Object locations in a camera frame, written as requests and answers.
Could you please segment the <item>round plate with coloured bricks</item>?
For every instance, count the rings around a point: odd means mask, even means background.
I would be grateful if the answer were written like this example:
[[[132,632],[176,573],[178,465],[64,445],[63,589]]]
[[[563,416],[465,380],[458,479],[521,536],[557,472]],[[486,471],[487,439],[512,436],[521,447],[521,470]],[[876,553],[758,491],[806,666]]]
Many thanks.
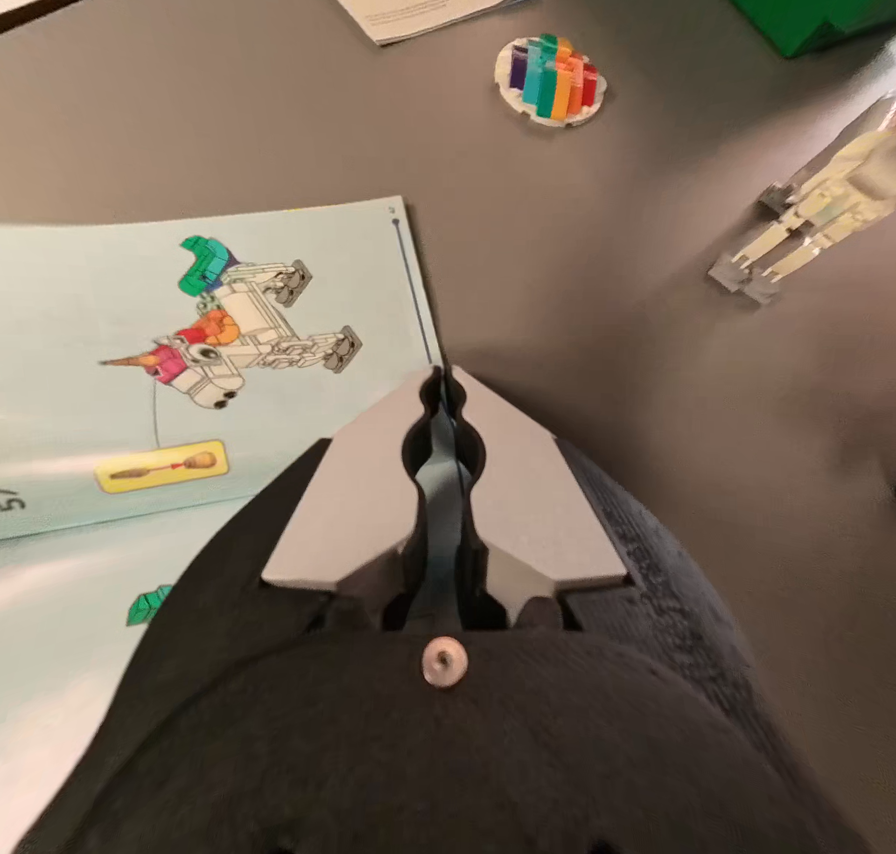
[[[575,128],[599,112],[609,84],[587,54],[553,34],[517,38],[494,65],[500,98],[515,114],[549,129]]]

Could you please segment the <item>white lego unicorn body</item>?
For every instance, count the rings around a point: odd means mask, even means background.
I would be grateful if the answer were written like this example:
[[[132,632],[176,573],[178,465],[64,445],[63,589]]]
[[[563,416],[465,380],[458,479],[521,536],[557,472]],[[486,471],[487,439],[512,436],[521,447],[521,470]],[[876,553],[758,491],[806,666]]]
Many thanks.
[[[707,275],[761,305],[783,280],[895,208],[895,93],[886,92],[758,204],[774,218]]]

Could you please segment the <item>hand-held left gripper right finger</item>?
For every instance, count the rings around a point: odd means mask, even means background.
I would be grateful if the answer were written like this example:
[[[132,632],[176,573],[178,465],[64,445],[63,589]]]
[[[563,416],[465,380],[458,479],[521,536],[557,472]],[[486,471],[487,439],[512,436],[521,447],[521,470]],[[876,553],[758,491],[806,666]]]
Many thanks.
[[[469,475],[463,620],[515,624],[532,600],[623,585],[628,569],[554,434],[458,366],[448,404]]]

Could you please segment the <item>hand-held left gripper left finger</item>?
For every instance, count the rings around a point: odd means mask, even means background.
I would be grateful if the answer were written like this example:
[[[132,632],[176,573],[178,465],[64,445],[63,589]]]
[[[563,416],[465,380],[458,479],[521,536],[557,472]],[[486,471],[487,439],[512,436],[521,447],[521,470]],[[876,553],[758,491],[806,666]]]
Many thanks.
[[[409,601],[425,579],[427,497],[418,475],[433,453],[442,369],[412,372],[337,431],[262,580],[360,600],[371,616]]]

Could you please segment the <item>lego instruction booklet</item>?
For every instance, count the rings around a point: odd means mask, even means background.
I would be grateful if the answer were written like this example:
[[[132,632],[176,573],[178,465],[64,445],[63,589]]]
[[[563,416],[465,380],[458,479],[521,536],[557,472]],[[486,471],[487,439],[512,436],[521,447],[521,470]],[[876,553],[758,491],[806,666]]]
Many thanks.
[[[174,583],[319,439],[441,364],[401,196],[2,224],[2,852]]]

